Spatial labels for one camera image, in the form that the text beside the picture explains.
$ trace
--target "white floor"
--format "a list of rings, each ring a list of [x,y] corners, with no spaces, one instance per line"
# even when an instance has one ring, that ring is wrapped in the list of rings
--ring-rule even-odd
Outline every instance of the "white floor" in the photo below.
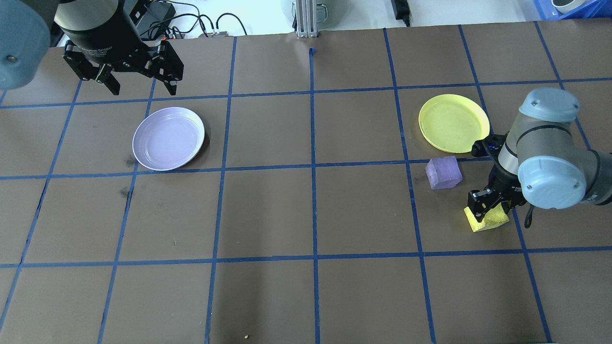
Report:
[[[338,23],[328,30],[393,28],[404,26],[395,20],[391,0],[326,0],[335,1]],[[213,21],[225,12],[240,17],[248,34],[279,34],[293,31],[287,8],[292,0],[183,0],[200,8],[201,13]],[[408,0],[412,26],[449,24],[499,23],[539,20],[534,0]],[[177,13],[193,13],[193,7],[174,5]],[[173,24],[187,29],[193,18],[180,18]],[[219,22],[222,31],[229,35],[242,35],[236,19],[223,17]],[[201,32],[188,35],[197,37]]]

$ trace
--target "blue bin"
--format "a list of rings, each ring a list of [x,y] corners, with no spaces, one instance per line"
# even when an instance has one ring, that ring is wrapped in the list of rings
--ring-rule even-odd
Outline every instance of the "blue bin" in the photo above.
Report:
[[[590,0],[565,14],[554,8],[551,0],[535,0],[543,20],[604,18],[612,16],[612,0]]]

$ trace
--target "yellow sponge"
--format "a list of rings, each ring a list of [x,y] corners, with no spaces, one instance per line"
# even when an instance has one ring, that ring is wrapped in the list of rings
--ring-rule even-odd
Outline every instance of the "yellow sponge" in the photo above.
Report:
[[[508,219],[508,215],[506,215],[504,212],[504,208],[501,206],[501,203],[495,208],[489,210],[485,215],[485,218],[482,219],[482,222],[476,221],[474,214],[472,214],[468,207],[465,207],[463,212],[465,212],[465,216],[468,217],[469,225],[472,227],[473,232],[490,230],[491,228],[499,227],[510,221],[510,219]]]

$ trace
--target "black cable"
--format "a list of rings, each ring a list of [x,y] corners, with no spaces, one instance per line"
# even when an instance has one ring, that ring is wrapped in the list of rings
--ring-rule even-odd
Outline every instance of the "black cable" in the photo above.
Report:
[[[211,19],[210,19],[210,18],[209,18],[207,15],[203,15],[203,14],[201,14],[201,13],[200,13],[200,8],[199,8],[198,6],[196,6],[196,5],[194,5],[194,4],[188,4],[188,3],[186,3],[186,2],[179,2],[179,1],[172,1],[172,0],[149,0],[149,3],[151,3],[151,2],[169,2],[169,3],[171,3],[171,4],[179,4],[179,5],[187,5],[187,6],[191,6],[191,7],[194,7],[194,8],[196,9],[196,11],[198,12],[198,14],[197,14],[197,15],[195,15],[195,14],[192,14],[192,13],[184,13],[184,14],[182,14],[182,15],[178,15],[178,16],[175,16],[175,17],[169,18],[169,19],[167,19],[167,20],[160,20],[160,19],[159,19],[157,16],[155,16],[155,15],[154,15],[154,16],[155,16],[155,18],[156,18],[156,19],[158,19],[157,24],[156,24],[155,22],[151,23],[151,25],[152,25],[152,26],[150,26],[150,27],[149,27],[149,29],[148,29],[147,31],[143,32],[143,34],[144,34],[144,33],[146,33],[146,32],[148,32],[148,34],[149,34],[149,40],[151,40],[151,39],[152,39],[152,37],[151,37],[151,30],[153,30],[153,29],[155,29],[155,28],[163,28],[163,25],[162,25],[162,24],[164,24],[164,23],[168,22],[168,23],[165,25],[166,29],[164,30],[164,32],[170,32],[170,28],[169,28],[169,26],[170,26],[170,21],[172,21],[172,20],[174,20],[174,19],[176,19],[176,18],[183,17],[184,15],[191,15],[191,16],[196,17],[196,22],[195,22],[195,23],[193,24],[193,26],[192,26],[192,27],[191,27],[189,30],[187,30],[187,31],[180,31],[180,30],[178,30],[178,28],[176,28],[177,32],[178,32],[178,33],[180,33],[181,35],[186,34],[186,33],[190,33],[190,32],[192,32],[192,31],[193,31],[193,29],[195,28],[195,26],[196,26],[197,24],[200,24],[200,29],[202,30],[202,33],[204,34],[204,36],[208,37],[208,35],[207,35],[207,33],[206,33],[206,26],[204,25],[204,22],[202,22],[201,17],[206,17],[206,18],[207,18],[207,19],[210,21],[210,23],[211,23],[211,29],[214,29],[214,26],[213,26],[213,24],[212,24],[212,20],[211,20]]]
[[[200,28],[202,29],[203,33],[206,33],[206,28],[204,27],[204,23],[201,21],[200,16],[202,16],[202,14],[200,14],[200,8],[194,4],[187,4],[186,2],[179,2],[179,1],[172,1],[172,0],[150,0],[151,2],[156,1],[156,2],[169,2],[171,4],[178,4],[178,5],[187,5],[187,6],[191,6],[193,8],[195,8],[196,11],[198,11],[198,22],[200,23]]]
[[[196,18],[197,18],[197,21],[196,21],[196,23],[194,23],[194,24],[193,24],[192,28],[191,28],[191,29],[189,29],[188,31],[182,31],[183,33],[186,33],[186,32],[191,32],[191,31],[192,31],[192,30],[195,28],[195,26],[196,26],[198,23],[200,24],[200,26],[201,26],[201,27],[204,27],[204,23],[202,22],[202,20],[201,20],[201,18],[200,18],[200,17],[198,17],[197,15],[195,15],[195,14],[193,14],[193,13],[183,13],[183,14],[180,14],[180,15],[174,16],[174,17],[172,17],[172,18],[168,18],[168,19],[166,19],[166,20],[162,20],[162,21],[159,21],[159,22],[153,22],[153,23],[151,23],[151,25],[149,26],[149,29],[147,29],[146,31],[142,32],[142,33],[140,34],[140,36],[142,36],[142,35],[144,35],[144,34],[148,34],[148,35],[149,35],[149,39],[151,40],[151,39],[152,39],[152,38],[151,38],[151,31],[152,31],[152,30],[157,29],[157,28],[163,28],[163,27],[164,27],[164,24],[165,24],[165,26],[166,26],[166,27],[168,27],[168,25],[169,25],[169,23],[170,23],[171,21],[173,21],[173,20],[175,20],[175,19],[177,19],[177,18],[181,18],[181,17],[196,17]],[[206,28],[204,28],[203,32],[204,32],[204,35],[206,36]]]
[[[233,14],[233,13],[229,13],[229,12],[224,13],[224,14],[220,15],[220,16],[217,18],[217,22],[216,22],[216,25],[215,25],[215,26],[216,26],[216,28],[217,28],[217,30],[219,30],[219,19],[221,19],[221,17],[223,17],[223,16],[225,16],[225,15],[231,15],[232,17],[234,17],[234,18],[238,19],[238,23],[240,23],[240,26],[242,26],[242,30],[244,31],[244,35],[245,35],[245,36],[248,36],[248,34],[247,34],[247,30],[244,28],[244,25],[242,24],[242,20],[240,20],[240,18],[238,18],[238,16],[237,16],[237,15],[235,15],[235,14]]]
[[[535,206],[533,204],[529,205],[529,210],[527,211],[527,216],[525,216],[525,228],[531,227],[531,218],[533,216]]]
[[[200,18],[201,18],[201,17],[205,17],[206,19],[208,19],[208,21],[211,23],[211,29],[213,29],[213,30],[215,29],[215,26],[212,24],[212,20],[210,19],[210,17],[208,17],[208,16],[207,16],[207,15],[205,15],[205,14],[201,14],[201,15],[200,15]]]

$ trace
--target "purple foam cube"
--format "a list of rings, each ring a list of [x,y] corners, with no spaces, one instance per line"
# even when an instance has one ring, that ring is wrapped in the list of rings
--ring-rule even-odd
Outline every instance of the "purple foam cube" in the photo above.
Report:
[[[429,160],[425,171],[432,190],[455,187],[463,179],[454,155]]]

